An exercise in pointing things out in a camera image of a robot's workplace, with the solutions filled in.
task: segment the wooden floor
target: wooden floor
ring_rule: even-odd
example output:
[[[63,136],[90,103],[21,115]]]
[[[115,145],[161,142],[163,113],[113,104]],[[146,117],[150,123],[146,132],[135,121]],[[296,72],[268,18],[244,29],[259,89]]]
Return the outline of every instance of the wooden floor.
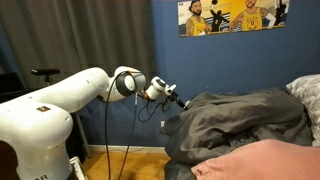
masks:
[[[124,152],[110,152],[111,180],[118,180]],[[108,180],[108,158],[106,153],[93,153],[82,164],[89,180]],[[163,180],[164,165],[169,161],[165,153],[128,153],[120,180]]]

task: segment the bed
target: bed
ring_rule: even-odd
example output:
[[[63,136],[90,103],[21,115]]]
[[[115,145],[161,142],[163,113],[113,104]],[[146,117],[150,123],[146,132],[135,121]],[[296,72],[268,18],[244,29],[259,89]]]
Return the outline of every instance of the bed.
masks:
[[[188,107],[160,130],[166,179],[320,178],[320,75],[249,94],[204,92]]]

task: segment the pink pillow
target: pink pillow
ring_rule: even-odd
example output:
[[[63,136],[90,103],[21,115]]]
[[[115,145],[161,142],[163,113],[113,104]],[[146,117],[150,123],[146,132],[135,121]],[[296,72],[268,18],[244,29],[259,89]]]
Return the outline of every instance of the pink pillow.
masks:
[[[191,170],[198,180],[316,180],[320,179],[320,147],[262,140]]]

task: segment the white pillow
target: white pillow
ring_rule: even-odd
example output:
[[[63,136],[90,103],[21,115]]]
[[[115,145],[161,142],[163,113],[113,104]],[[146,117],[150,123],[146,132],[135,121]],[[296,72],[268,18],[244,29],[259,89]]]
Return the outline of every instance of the white pillow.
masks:
[[[320,74],[297,78],[286,86],[306,107],[311,119],[313,146],[320,146]]]

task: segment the pillow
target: pillow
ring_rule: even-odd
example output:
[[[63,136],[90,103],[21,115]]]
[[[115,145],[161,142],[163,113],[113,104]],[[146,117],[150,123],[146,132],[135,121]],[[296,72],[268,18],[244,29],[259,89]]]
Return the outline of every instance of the pillow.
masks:
[[[306,107],[315,139],[313,146],[320,146],[320,74],[297,78],[286,89]]]
[[[311,180],[320,177],[320,147],[262,140],[191,168],[197,180]]]

